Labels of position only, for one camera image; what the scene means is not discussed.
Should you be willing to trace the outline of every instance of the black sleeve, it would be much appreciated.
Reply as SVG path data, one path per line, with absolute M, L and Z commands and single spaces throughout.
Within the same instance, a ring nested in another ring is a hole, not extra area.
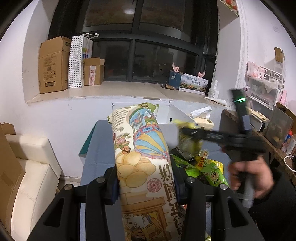
M 292 240 L 296 240 L 295 228 L 287 230 L 296 225 L 295 190 L 282 173 L 275 170 L 272 170 L 272 173 L 275 182 L 272 191 L 264 199 L 255 199 L 249 214 L 257 223 L 265 240 L 282 240 L 287 233 L 294 237 Z

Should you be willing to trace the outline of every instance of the window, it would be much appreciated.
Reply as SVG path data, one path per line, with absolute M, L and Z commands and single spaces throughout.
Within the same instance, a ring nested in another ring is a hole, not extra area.
M 86 14 L 86 26 L 133 23 L 136 2 L 130 0 L 91 0 Z
M 93 43 L 93 58 L 105 59 L 104 79 L 127 78 L 130 42 L 96 41 Z
M 194 73 L 195 56 L 176 49 L 147 43 L 136 43 L 135 59 L 133 63 L 133 79 L 145 82 L 166 83 L 172 63 L 179 66 L 181 72 Z
M 100 34 L 92 57 L 105 59 L 105 81 L 167 83 L 172 63 L 212 80 L 216 0 L 60 0 L 49 39 L 86 32 Z

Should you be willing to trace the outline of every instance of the green light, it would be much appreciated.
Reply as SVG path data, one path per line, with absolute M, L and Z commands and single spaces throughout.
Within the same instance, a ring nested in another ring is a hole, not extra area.
M 243 102 L 245 100 L 246 100 L 246 98 L 240 98 L 240 99 L 236 100 L 235 102 Z
M 238 102 L 242 102 L 242 101 L 245 101 L 246 100 L 246 98 L 240 98 L 240 99 L 238 99 L 237 101 Z

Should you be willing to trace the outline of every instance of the sofa cushion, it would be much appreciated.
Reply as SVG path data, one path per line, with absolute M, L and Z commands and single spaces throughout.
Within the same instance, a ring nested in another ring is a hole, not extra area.
M 60 177 L 62 170 L 46 137 L 30 135 L 5 136 L 17 158 L 49 164 L 57 178 Z
M 13 206 L 11 236 L 15 241 L 26 241 L 53 200 L 59 180 L 49 164 L 18 160 L 25 175 Z

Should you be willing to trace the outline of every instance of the paper bag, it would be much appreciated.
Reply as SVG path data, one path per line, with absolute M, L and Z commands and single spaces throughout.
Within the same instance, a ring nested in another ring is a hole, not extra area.
M 83 87 L 83 64 L 84 58 L 91 58 L 94 37 L 99 34 L 82 34 L 73 36 L 69 56 L 69 88 Z

